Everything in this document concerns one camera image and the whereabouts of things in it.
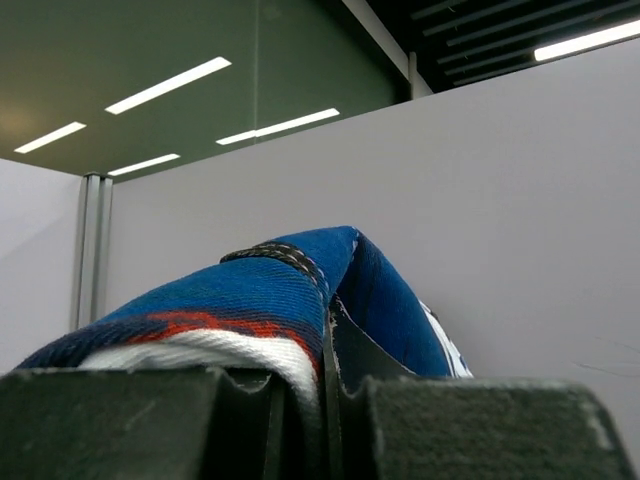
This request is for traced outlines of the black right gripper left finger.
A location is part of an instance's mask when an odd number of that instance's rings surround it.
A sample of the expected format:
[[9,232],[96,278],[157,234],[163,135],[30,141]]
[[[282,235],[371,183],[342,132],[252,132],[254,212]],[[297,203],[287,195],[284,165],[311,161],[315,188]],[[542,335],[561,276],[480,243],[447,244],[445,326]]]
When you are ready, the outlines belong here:
[[5,479],[281,479],[283,383],[249,370],[18,370],[1,380]]

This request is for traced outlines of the ceiling light strips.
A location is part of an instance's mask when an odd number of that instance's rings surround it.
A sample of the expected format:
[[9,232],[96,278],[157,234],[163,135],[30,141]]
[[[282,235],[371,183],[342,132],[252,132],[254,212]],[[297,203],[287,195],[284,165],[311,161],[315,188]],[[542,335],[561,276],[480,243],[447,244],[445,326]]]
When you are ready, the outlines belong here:
[[314,23],[201,31],[172,21],[30,51],[1,44],[1,155],[129,178],[405,102],[368,40]]

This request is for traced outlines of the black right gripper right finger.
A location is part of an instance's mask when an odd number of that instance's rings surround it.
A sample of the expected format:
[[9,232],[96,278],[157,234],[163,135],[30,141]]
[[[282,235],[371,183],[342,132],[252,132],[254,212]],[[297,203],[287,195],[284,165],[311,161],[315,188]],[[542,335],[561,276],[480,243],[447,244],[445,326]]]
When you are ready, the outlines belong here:
[[585,387],[547,379],[422,378],[339,300],[324,344],[334,479],[631,479],[613,421]]

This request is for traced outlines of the blue white patterned trousers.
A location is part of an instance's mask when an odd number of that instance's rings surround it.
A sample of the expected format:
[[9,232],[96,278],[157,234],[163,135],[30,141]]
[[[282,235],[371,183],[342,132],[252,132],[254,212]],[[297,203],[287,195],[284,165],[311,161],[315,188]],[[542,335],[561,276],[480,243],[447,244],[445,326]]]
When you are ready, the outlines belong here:
[[22,367],[265,369],[280,375],[301,410],[314,415],[332,307],[417,375],[470,373],[436,315],[351,226],[289,234],[230,253],[49,343]]

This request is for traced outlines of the grey partition corner post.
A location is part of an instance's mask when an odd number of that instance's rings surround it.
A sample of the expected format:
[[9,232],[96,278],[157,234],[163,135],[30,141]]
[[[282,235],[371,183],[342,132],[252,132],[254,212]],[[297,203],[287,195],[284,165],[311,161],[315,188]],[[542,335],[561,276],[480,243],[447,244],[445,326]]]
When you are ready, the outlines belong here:
[[83,328],[105,314],[113,179],[89,173],[82,177],[75,244],[70,330]]

